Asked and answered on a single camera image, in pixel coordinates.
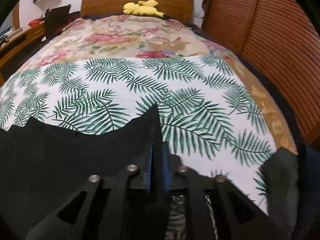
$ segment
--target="wooden desk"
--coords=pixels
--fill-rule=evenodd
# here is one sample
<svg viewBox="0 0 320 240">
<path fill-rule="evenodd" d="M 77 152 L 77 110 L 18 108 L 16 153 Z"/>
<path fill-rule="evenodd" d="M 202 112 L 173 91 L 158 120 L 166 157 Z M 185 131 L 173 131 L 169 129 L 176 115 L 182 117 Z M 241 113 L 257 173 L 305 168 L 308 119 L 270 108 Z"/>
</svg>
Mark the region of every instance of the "wooden desk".
<svg viewBox="0 0 320 240">
<path fill-rule="evenodd" d="M 44 36 L 43 22 L 15 36 L 0 48 L 0 87 L 5 82 L 1 73 L 1 67 L 21 49 L 41 36 Z"/>
</svg>

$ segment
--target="red bowl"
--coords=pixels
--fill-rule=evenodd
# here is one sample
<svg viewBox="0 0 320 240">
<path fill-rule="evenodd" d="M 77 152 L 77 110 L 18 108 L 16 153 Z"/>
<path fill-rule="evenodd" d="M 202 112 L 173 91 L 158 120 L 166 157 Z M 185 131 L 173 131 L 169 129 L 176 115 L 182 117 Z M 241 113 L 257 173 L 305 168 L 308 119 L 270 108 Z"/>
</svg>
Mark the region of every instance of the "red bowl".
<svg viewBox="0 0 320 240">
<path fill-rule="evenodd" d="M 30 27 L 34 27 L 34 26 L 38 25 L 40 22 L 42 22 L 42 19 L 39 18 L 39 19 L 35 19 L 35 20 L 29 22 L 28 25 Z"/>
</svg>

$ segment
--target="bed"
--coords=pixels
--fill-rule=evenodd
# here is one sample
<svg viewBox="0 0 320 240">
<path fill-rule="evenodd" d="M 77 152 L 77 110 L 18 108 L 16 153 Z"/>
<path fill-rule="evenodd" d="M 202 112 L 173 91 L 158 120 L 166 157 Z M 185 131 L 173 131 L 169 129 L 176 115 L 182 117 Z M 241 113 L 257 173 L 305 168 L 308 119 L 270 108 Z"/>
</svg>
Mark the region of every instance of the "bed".
<svg viewBox="0 0 320 240">
<path fill-rule="evenodd" d="M 0 127 L 32 116 L 102 134 L 156 103 L 173 154 L 200 174 L 227 175 L 267 212 L 260 165 L 281 146 L 297 154 L 273 98 L 233 52 L 183 25 L 193 0 L 157 0 L 176 20 L 122 15 L 131 1 L 82 0 L 82 18 L 2 86 Z"/>
</svg>

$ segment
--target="silver bolt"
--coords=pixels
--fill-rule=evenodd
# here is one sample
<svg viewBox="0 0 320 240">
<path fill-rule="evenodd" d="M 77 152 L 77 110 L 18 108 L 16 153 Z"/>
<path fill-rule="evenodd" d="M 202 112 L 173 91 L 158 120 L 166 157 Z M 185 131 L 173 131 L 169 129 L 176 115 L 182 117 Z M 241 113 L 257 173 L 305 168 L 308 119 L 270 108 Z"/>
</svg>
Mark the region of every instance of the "silver bolt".
<svg viewBox="0 0 320 240">
<path fill-rule="evenodd" d="M 225 176 L 223 176 L 222 174 L 219 174 L 217 176 L 215 176 L 215 179 L 217 182 L 225 182 L 227 181 L 227 178 Z"/>
<path fill-rule="evenodd" d="M 91 182 L 97 182 L 97 181 L 99 181 L 99 179 L 100 179 L 100 177 L 98 175 L 91 175 L 89 177 L 89 181 L 91 181 Z"/>
<path fill-rule="evenodd" d="M 187 166 L 181 165 L 181 166 L 178 168 L 178 171 L 179 171 L 179 172 L 186 172 L 186 171 L 189 171 L 189 168 L 188 168 Z"/>
<path fill-rule="evenodd" d="M 128 171 L 136 171 L 138 169 L 137 165 L 131 164 L 127 166 Z"/>
</svg>

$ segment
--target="louvered wooden door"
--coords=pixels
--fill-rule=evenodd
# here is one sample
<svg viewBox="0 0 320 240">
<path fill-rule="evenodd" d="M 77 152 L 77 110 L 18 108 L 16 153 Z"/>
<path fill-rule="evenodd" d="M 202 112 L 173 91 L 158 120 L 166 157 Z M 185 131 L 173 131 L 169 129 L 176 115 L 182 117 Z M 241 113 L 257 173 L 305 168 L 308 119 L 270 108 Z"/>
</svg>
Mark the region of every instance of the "louvered wooden door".
<svg viewBox="0 0 320 240">
<path fill-rule="evenodd" d="M 277 86 L 307 136 L 320 121 L 320 38 L 300 6 L 295 0 L 213 0 L 207 13 L 204 31 Z"/>
</svg>

